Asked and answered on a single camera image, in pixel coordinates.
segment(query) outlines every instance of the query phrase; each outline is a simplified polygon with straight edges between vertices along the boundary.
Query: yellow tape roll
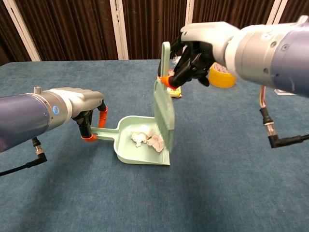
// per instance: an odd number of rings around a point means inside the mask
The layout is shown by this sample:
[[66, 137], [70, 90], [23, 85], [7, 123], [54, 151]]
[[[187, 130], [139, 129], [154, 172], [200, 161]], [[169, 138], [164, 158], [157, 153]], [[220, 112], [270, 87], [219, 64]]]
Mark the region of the yellow tape roll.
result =
[[217, 62], [211, 66], [208, 79], [210, 84], [220, 88], [230, 88], [236, 83], [236, 78]]

